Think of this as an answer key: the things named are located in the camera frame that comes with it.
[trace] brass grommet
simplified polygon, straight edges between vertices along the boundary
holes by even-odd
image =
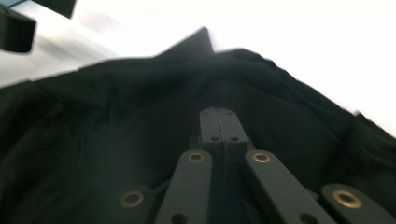
[[[361,207],[361,199],[359,199],[353,193],[344,190],[338,189],[332,192],[332,196],[334,199],[340,203],[341,205],[348,208],[360,208]]]
[[[142,192],[138,190],[130,191],[121,198],[121,205],[126,208],[135,208],[139,206],[145,199]]]
[[[204,160],[204,154],[200,153],[200,152],[192,152],[189,155],[189,161],[192,162],[201,162]]]
[[[265,155],[264,153],[258,152],[253,155],[253,160],[256,162],[265,163],[270,161],[271,158],[268,155]]]

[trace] black fabric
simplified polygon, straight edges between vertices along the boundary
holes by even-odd
[[[212,106],[234,111],[306,188],[349,185],[396,217],[393,137],[254,52],[214,53],[202,29],[158,57],[1,89],[0,222],[100,222],[114,192],[171,178]],[[266,223],[245,178],[228,175],[233,197],[209,222]]]

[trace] white background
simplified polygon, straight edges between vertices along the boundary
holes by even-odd
[[[31,1],[27,55],[0,51],[0,86],[121,57],[150,57],[198,30],[245,48],[396,136],[396,2],[78,0],[72,20]]]

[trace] black cloth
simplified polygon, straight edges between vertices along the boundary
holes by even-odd
[[[199,112],[212,106],[234,111],[255,147],[307,189],[349,185],[396,217],[393,137],[257,53],[214,53],[204,28],[157,57],[1,89],[0,222],[101,222],[119,206],[114,192],[171,178],[189,136],[200,134]],[[233,197],[211,205],[209,222],[266,223],[235,175]]]

